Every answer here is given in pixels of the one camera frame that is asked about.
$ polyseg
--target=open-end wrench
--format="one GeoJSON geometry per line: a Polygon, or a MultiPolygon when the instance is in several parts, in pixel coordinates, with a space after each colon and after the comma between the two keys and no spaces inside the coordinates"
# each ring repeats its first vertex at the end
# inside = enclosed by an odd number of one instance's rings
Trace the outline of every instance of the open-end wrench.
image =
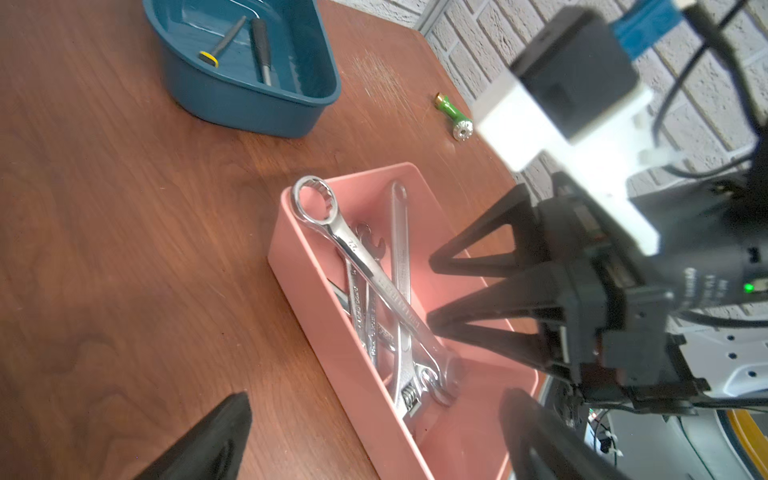
{"type": "Polygon", "coordinates": [[[458,377],[460,358],[448,351],[429,331],[408,301],[397,290],[384,270],[376,263],[368,250],[360,243],[339,212],[339,203],[328,184],[322,178],[306,176],[300,178],[291,190],[291,203],[296,217],[308,227],[320,232],[334,242],[342,255],[370,283],[373,290],[381,297],[384,305],[392,311],[399,323],[405,326],[413,339],[424,347],[429,358],[428,366],[436,375],[432,385],[446,402],[450,403],[458,395],[458,377]],[[326,202],[326,217],[316,219],[310,216],[301,204],[300,192],[308,187],[317,191],[326,202]]]}
{"type": "MultiPolygon", "coordinates": [[[[376,263],[384,258],[386,253],[386,245],[384,239],[379,240],[379,245],[373,243],[373,235],[371,234],[371,227],[367,223],[358,223],[355,226],[357,237],[360,239],[362,245],[368,250],[376,263]]],[[[376,304],[379,298],[373,292],[370,284],[366,283],[366,317],[365,317],[365,331],[366,331],[366,349],[368,350],[368,357],[371,359],[374,367],[379,365],[379,357],[376,350],[377,347],[377,334],[376,327],[379,322],[376,321],[376,304]]]]}

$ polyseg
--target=chrome wrench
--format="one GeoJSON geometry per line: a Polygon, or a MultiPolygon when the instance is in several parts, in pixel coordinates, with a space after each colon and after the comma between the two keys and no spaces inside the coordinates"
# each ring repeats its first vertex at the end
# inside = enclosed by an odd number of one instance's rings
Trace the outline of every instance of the chrome wrench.
{"type": "MultiPolygon", "coordinates": [[[[411,253],[408,240],[408,194],[406,189],[394,181],[389,185],[389,219],[392,232],[392,282],[411,303],[411,253]]],[[[421,405],[422,394],[433,385],[424,382],[416,372],[413,362],[413,344],[408,330],[395,324],[395,365],[389,395],[395,404],[395,411],[401,417],[413,413],[421,405]]]]}
{"type": "MultiPolygon", "coordinates": [[[[376,263],[379,263],[386,253],[386,245],[384,239],[379,240],[379,245],[373,243],[373,236],[371,233],[371,227],[367,223],[358,223],[355,227],[357,237],[360,239],[360,243],[368,250],[376,263]]],[[[377,332],[376,327],[379,322],[376,321],[376,304],[377,296],[370,284],[366,283],[366,317],[365,317],[365,334],[366,334],[366,350],[368,351],[368,357],[371,359],[373,367],[376,368],[379,365],[377,347],[377,332]]]]}
{"type": "Polygon", "coordinates": [[[355,328],[357,338],[360,339],[365,348],[366,325],[362,313],[362,292],[360,291],[365,282],[360,279],[360,274],[352,266],[352,262],[346,258],[344,259],[344,267],[346,268],[346,284],[349,287],[349,317],[352,319],[352,326],[355,328]]]}
{"type": "MultiPolygon", "coordinates": [[[[349,312],[349,295],[346,294],[344,290],[341,290],[338,285],[336,285],[334,282],[328,280],[328,283],[331,284],[331,290],[333,290],[333,294],[336,295],[336,299],[341,304],[341,310],[344,310],[344,313],[351,319],[352,315],[349,312]]],[[[389,330],[384,327],[381,323],[376,323],[376,338],[378,342],[381,342],[384,347],[386,347],[387,350],[394,353],[395,352],[395,337],[390,333],[389,330]]]]}
{"type": "Polygon", "coordinates": [[[392,311],[398,323],[411,333],[413,339],[419,342],[428,357],[426,366],[435,374],[432,379],[434,392],[445,404],[450,404],[458,395],[458,376],[460,375],[460,358],[449,352],[429,331],[421,321],[408,301],[397,290],[397,287],[387,277],[384,270],[376,263],[370,253],[360,243],[339,212],[339,203],[331,187],[319,177],[306,176],[300,178],[291,190],[293,213],[308,227],[320,232],[334,242],[342,255],[352,262],[353,266],[366,278],[384,302],[392,311]],[[300,192],[308,187],[317,191],[326,202],[326,218],[322,220],[310,216],[301,204],[300,192]]]}

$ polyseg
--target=wooden table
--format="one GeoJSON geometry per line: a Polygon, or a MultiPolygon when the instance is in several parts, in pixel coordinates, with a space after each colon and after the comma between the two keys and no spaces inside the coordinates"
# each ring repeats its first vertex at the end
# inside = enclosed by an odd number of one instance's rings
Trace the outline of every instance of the wooden table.
{"type": "Polygon", "coordinates": [[[245,390],[241,478],[376,477],[266,263],[278,195],[411,161],[459,230],[513,182],[418,32],[320,9],[342,95],[286,140],[174,103],[139,1],[2,3],[0,476],[132,478],[245,390]]]}

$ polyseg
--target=green nozzle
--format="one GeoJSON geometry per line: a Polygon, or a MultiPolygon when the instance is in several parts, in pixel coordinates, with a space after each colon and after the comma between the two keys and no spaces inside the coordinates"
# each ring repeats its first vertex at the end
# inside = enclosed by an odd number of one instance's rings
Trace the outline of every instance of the green nozzle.
{"type": "Polygon", "coordinates": [[[473,125],[472,120],[467,118],[458,108],[448,100],[448,97],[443,94],[437,94],[435,96],[435,107],[448,115],[453,121],[453,137],[456,140],[466,140],[472,136],[473,125]]]}

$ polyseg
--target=brick wall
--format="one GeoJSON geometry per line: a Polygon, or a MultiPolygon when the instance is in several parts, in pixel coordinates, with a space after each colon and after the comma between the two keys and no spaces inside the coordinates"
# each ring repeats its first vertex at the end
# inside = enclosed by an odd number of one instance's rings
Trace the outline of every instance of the brick wall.
{"type": "MultiPolygon", "coordinates": [[[[586,5],[612,21],[622,15],[633,0],[452,0],[426,35],[459,92],[468,104],[488,87],[527,43],[564,5],[586,5]]],[[[716,20],[722,18],[733,0],[702,0],[716,20]]],[[[752,0],[726,29],[747,79],[763,113],[768,111],[768,4],[752,0]]],[[[681,23],[662,41],[635,61],[643,81],[656,96],[651,110],[659,108],[675,75],[700,45],[691,29],[681,23]]],[[[706,171],[739,157],[753,146],[754,135],[747,127],[727,73],[707,53],[693,71],[667,114],[663,140],[687,153],[685,168],[706,171]]],[[[537,200],[552,195],[550,174],[556,169],[546,157],[536,159],[525,171],[514,174],[525,182],[537,200]]],[[[632,177],[627,186],[631,196],[650,193],[680,183],[661,169],[632,177]]],[[[768,316],[768,303],[712,309],[713,315],[728,318],[768,316]]],[[[682,325],[683,329],[701,327],[682,325]]]]}
{"type": "Polygon", "coordinates": [[[334,0],[361,12],[413,28],[429,0],[334,0]]]}

